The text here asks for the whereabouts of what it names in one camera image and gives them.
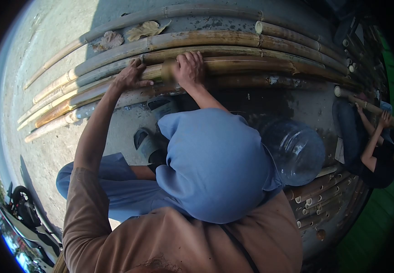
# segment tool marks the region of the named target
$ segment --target clear plastic bottle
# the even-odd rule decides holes
[[[262,137],[276,163],[284,183],[302,186],[320,172],[324,158],[324,143],[308,125],[287,118],[259,117],[255,129]]]

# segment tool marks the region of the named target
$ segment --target strap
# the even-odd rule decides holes
[[[247,252],[247,249],[244,248],[241,242],[238,241],[238,239],[225,227],[225,225],[219,224],[219,226],[222,228],[222,230],[229,236],[230,240],[234,245],[236,245],[239,250],[241,250],[242,254],[244,257],[247,259],[249,262],[250,267],[253,270],[253,273],[260,273],[258,267],[254,263],[253,259],[251,258],[250,254]]]

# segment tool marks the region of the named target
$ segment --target brown shirt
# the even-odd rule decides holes
[[[128,219],[112,231],[108,206],[96,175],[74,169],[63,229],[70,272],[125,272],[159,257],[184,273],[252,272],[242,252],[218,225],[187,220],[163,207]],[[301,237],[283,192],[227,228],[260,272],[300,271]]]

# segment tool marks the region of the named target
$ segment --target sandal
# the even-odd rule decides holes
[[[159,121],[163,116],[179,112],[176,103],[169,96],[157,96],[147,101],[147,106]]]
[[[146,128],[139,128],[136,130],[133,135],[133,144],[135,145],[135,149],[147,160],[147,162],[154,152],[160,150],[160,147],[156,145],[149,130]]]

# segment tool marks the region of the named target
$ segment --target pavement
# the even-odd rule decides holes
[[[0,172],[4,183],[7,180],[25,185],[35,193],[37,206],[57,233],[61,233],[65,215],[65,199],[58,193],[55,178],[61,167],[73,161],[80,134],[87,120],[62,127],[30,143],[24,138],[34,128],[30,123],[17,131],[17,119],[32,106],[33,97],[54,79],[70,68],[91,58],[96,53],[91,45],[72,52],[39,77],[27,90],[22,86],[26,80],[63,46],[90,29],[104,24],[124,13],[132,13],[155,7],[178,3],[217,3],[236,7],[262,10],[266,16],[272,14],[293,20],[310,31],[331,39],[329,25],[318,14],[300,1],[172,1],[172,0],[37,0],[26,6],[20,14],[13,33],[6,40],[6,58],[0,61]],[[169,19],[161,19],[163,25]],[[183,17],[173,18],[164,33],[183,30],[207,29],[231,30],[254,33],[254,21],[237,18]],[[124,34],[129,28],[118,30]],[[250,100],[247,92],[238,93],[239,101]],[[329,162],[336,145],[332,123],[331,105],[334,99],[333,85],[321,91],[267,92],[265,100],[253,93],[252,99],[262,101],[262,107],[276,114],[303,121],[316,129],[325,141]],[[116,110],[112,116],[104,155],[121,152],[130,165],[143,165],[136,153],[132,137],[139,127],[155,129],[155,117],[144,104],[136,104]],[[112,227],[119,223],[111,220]]]

